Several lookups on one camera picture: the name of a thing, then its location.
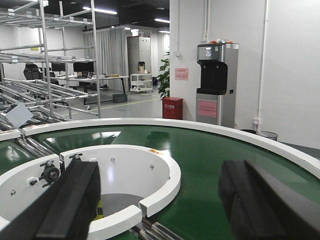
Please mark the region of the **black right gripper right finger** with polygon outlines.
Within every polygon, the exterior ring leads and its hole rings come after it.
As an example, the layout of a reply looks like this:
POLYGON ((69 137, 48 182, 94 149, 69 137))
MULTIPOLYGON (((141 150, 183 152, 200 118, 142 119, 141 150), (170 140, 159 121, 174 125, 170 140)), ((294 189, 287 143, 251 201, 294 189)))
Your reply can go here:
POLYGON ((258 164, 225 160, 218 194, 237 240, 318 240, 320 206, 258 164))

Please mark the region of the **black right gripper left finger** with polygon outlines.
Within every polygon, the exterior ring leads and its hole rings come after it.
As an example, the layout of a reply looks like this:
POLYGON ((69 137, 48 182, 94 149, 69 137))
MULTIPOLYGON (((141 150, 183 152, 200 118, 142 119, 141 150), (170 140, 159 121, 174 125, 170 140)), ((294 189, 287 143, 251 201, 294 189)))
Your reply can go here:
POLYGON ((60 178, 0 232, 2 240, 85 240, 101 195, 97 162, 73 160, 60 178))

